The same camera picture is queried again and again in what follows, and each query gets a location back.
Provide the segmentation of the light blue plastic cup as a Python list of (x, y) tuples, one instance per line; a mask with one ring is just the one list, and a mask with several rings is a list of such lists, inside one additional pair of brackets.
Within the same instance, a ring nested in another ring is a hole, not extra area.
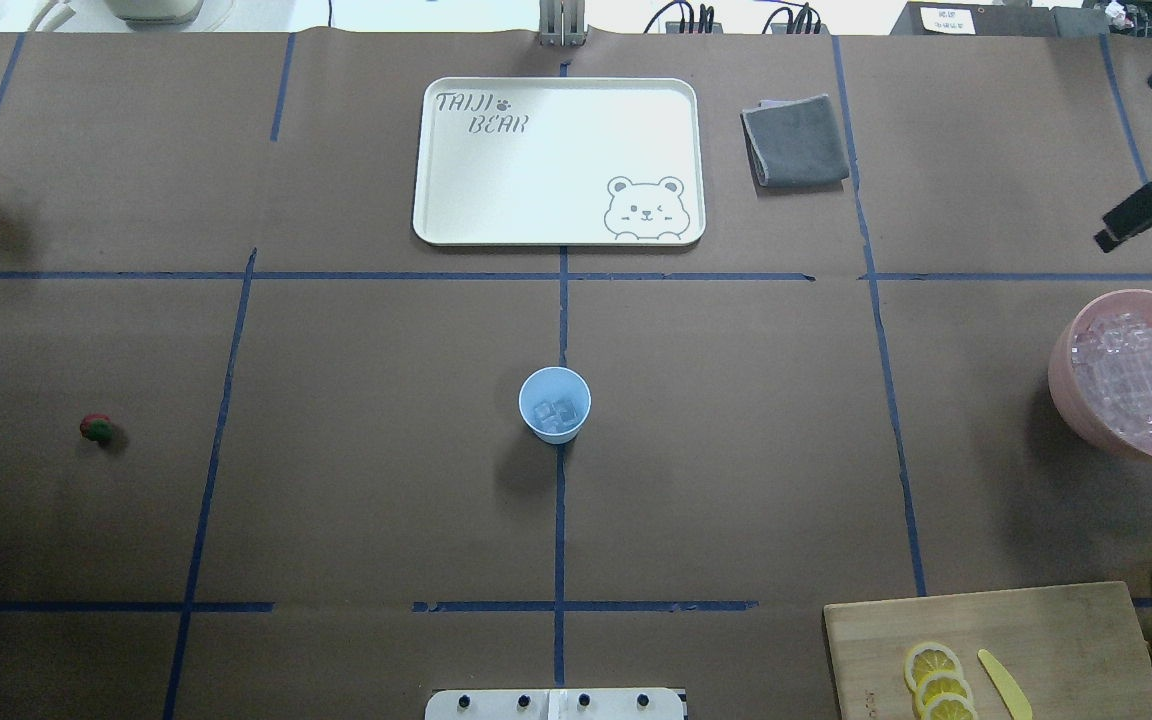
[(566, 366), (545, 366), (522, 382), (517, 406), (536, 437), (550, 445), (566, 445), (588, 420), (593, 395), (579, 373)]

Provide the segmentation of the pile of clear ice cubes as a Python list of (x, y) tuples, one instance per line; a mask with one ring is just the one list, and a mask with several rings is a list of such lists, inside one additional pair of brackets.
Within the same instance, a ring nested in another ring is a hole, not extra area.
[(1075, 328), (1069, 357), (1096, 418), (1134, 448), (1152, 452), (1152, 324), (1132, 311), (1096, 314)]

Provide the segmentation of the grey folded cloth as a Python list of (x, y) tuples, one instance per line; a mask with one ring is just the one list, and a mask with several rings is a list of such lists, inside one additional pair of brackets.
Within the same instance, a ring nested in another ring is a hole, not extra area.
[(751, 167), (759, 185), (803, 190), (850, 177), (829, 94), (797, 100), (763, 100), (741, 109)]

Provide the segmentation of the wooden cutting board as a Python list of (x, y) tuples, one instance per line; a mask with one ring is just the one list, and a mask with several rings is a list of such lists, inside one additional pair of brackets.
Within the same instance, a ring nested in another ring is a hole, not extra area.
[(914, 719), (905, 653), (952, 647), (982, 719), (1006, 719), (978, 653), (1010, 670), (1038, 719), (1152, 719), (1152, 662), (1121, 582), (905, 600), (832, 602), (823, 612), (846, 719)]

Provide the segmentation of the yellow plastic knife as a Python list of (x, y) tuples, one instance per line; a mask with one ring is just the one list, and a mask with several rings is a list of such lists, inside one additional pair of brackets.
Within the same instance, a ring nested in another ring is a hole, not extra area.
[(1021, 689), (1018, 680), (986, 647), (980, 647), (977, 651), (977, 657), (1011, 719), (1032, 720), (1034, 717), (1033, 707), (1030, 705), (1026, 694)]

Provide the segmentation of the lemon slices row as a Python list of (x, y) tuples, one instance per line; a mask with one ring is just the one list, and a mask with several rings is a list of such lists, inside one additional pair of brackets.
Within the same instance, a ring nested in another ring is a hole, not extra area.
[(902, 676), (914, 719), (978, 719), (963, 662), (946, 644), (922, 641), (908, 647)]

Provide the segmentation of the cream bear tray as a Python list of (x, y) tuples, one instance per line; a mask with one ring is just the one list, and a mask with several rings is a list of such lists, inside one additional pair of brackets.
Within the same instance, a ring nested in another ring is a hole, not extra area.
[(676, 78), (444, 77), (422, 97), (412, 227), (433, 247), (689, 247), (698, 96)]

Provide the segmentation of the red strawberry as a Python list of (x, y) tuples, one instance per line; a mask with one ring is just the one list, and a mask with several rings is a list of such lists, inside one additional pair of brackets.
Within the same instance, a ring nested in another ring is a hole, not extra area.
[(88, 442), (109, 445), (116, 438), (116, 425), (106, 414), (88, 414), (79, 420), (79, 435)]

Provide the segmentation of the aluminium frame post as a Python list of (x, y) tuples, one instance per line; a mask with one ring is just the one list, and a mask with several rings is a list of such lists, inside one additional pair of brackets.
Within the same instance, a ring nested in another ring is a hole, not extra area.
[(577, 47), (588, 41), (585, 0), (539, 0), (538, 41), (545, 47)]

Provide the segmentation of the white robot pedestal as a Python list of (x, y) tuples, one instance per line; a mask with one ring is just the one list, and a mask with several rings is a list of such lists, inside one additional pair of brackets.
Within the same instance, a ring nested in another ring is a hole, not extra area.
[(448, 689), (425, 719), (687, 719), (684, 692), (666, 687)]

